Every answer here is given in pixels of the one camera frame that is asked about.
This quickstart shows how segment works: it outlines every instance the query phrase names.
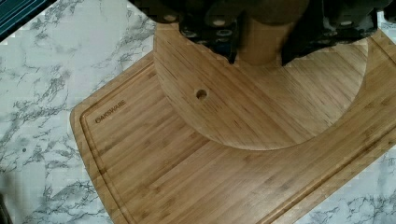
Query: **wooden surface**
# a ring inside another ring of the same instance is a hole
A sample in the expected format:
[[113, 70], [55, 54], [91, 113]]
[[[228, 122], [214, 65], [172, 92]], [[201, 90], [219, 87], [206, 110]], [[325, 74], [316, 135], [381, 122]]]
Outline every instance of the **wooden surface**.
[[[252, 28], [262, 42], [250, 41], [253, 48], [248, 49], [256, 49], [251, 55], [275, 56], [277, 48], [269, 46], [276, 45], [279, 32], [258, 31]], [[154, 64], [170, 103], [198, 133], [228, 147], [268, 150], [306, 142], [339, 120], [361, 87], [367, 52], [362, 40], [312, 53], [285, 67], [242, 60], [228, 64], [189, 42], [176, 25], [158, 24]], [[206, 97], [197, 96], [200, 91]]]
[[272, 151], [201, 136], [168, 103], [146, 56], [71, 115], [107, 212], [115, 223], [292, 223], [396, 144], [390, 43], [382, 33], [369, 39], [364, 84], [340, 120], [306, 143]]
[[295, 23], [272, 26], [259, 23], [249, 17], [245, 17], [244, 21], [245, 29], [241, 33], [238, 60], [264, 67], [265, 65], [280, 67], [282, 46]]

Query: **round wooden base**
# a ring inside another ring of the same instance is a hole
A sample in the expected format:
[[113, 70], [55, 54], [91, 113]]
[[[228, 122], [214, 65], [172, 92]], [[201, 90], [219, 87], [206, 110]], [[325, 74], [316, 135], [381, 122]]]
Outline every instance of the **round wooden base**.
[[164, 24], [157, 26], [154, 48], [159, 80], [176, 112], [213, 141], [253, 150], [292, 147], [325, 132], [355, 99], [368, 55], [364, 40], [285, 67], [228, 64]]

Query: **gray marble veining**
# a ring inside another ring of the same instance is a hole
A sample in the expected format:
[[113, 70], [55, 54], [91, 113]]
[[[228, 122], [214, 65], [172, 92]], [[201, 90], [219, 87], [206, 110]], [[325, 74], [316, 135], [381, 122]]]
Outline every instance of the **gray marble veining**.
[[[69, 115], [152, 50], [154, 26], [126, 0], [59, 0], [0, 44], [0, 192], [14, 223], [112, 223]], [[298, 223], [396, 223], [395, 163], [396, 148]]]

